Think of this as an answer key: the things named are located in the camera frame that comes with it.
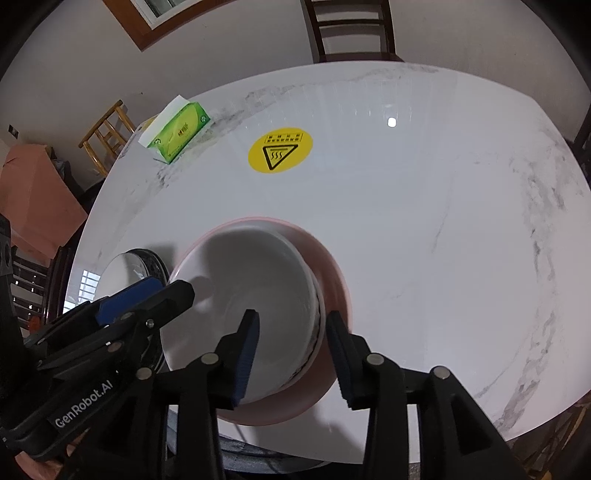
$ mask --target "warning sticker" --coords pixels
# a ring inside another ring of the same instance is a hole
[[[312,137],[299,128],[281,128],[263,135],[251,147],[248,163],[261,173],[279,173],[303,162]]]

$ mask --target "window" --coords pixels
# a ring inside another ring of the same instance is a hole
[[[140,50],[230,0],[103,0]]]

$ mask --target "red object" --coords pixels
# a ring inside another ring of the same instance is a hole
[[[43,145],[11,148],[0,171],[0,213],[13,243],[45,266],[87,218]]]

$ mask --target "blue gripper pad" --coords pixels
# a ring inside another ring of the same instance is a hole
[[[248,386],[248,379],[251,376],[252,362],[255,359],[256,346],[258,345],[259,333],[261,330],[261,321],[259,314],[255,313],[252,324],[248,329],[242,352],[238,357],[236,365],[236,374],[234,377],[234,395],[232,396],[232,404],[236,407],[246,394],[246,387]]]
[[[163,288],[164,285],[157,278],[148,277],[140,280],[112,297],[104,299],[95,316],[96,323],[101,326],[110,325],[125,312]]]

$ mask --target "metal screw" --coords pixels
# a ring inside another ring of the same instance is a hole
[[[216,353],[204,353],[201,356],[201,363],[205,365],[213,365],[216,364],[220,358],[217,356]]]
[[[147,380],[152,376],[152,371],[148,367],[142,367],[135,373],[138,380]]]
[[[447,367],[442,367],[441,365],[435,367],[433,373],[437,378],[441,378],[442,380],[445,380],[452,374]]]
[[[384,363],[384,357],[379,353],[370,353],[367,357],[365,357],[365,361],[370,365],[381,365]]]
[[[121,342],[113,342],[112,344],[110,344],[110,345],[107,347],[107,351],[108,351],[109,353],[114,353],[114,352],[116,352],[117,350],[119,350],[119,349],[121,348],[121,346],[122,346],[122,345],[123,345],[123,343],[121,343]]]

